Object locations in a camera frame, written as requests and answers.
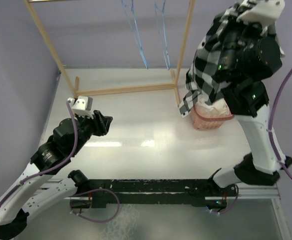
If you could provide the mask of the black white checkered shirt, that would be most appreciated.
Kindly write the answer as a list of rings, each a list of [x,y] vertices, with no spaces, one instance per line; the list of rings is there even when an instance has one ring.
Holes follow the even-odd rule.
[[[229,24],[240,23],[248,25],[250,23],[237,22],[239,2],[227,8],[216,15],[213,22],[198,45],[191,67],[186,73],[187,93],[180,103],[179,109],[182,116],[190,113],[191,108],[203,98],[207,104],[224,99],[221,90],[228,86],[227,82],[217,82],[213,77],[218,68],[218,62],[221,56],[221,43],[219,36]],[[273,37],[279,44],[279,38],[276,31],[276,22],[272,25],[262,27],[263,36]],[[284,57],[284,51],[281,51],[281,60]]]

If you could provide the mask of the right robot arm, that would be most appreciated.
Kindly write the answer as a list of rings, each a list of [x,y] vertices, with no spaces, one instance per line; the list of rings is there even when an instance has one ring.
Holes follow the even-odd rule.
[[[251,150],[239,164],[210,177],[220,188],[237,183],[273,186],[280,178],[279,171],[292,165],[269,125],[269,97],[262,82],[282,67],[281,51],[272,36],[261,32],[257,22],[231,23],[219,36],[221,56],[213,78],[228,83],[221,92]]]

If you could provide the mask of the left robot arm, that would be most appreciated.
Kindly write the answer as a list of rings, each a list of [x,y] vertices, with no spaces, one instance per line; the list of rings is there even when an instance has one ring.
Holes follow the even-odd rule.
[[[30,158],[25,170],[0,197],[0,240],[11,240],[42,211],[60,200],[89,191],[89,179],[80,170],[43,192],[36,191],[71,162],[92,136],[104,136],[113,121],[95,110],[90,116],[72,114],[53,130],[47,142]]]

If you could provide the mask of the light blue wire hanger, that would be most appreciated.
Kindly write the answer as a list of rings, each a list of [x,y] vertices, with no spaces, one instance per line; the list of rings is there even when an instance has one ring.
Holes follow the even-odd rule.
[[[168,43],[166,36],[166,26],[165,26],[165,6],[166,0],[162,1],[162,5],[158,5],[156,2],[154,3],[155,7],[155,20],[157,25],[157,31],[159,35],[159,41],[163,53],[163,58],[165,62],[165,66],[167,70],[171,69],[170,57],[168,51]]]

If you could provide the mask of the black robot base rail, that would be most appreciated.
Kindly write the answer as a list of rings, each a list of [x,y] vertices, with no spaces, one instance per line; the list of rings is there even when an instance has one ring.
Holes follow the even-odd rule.
[[[75,182],[77,194],[88,197],[89,207],[108,204],[191,205],[225,208],[226,197],[237,195],[234,184],[220,188],[210,179],[88,179],[80,170],[68,177]]]

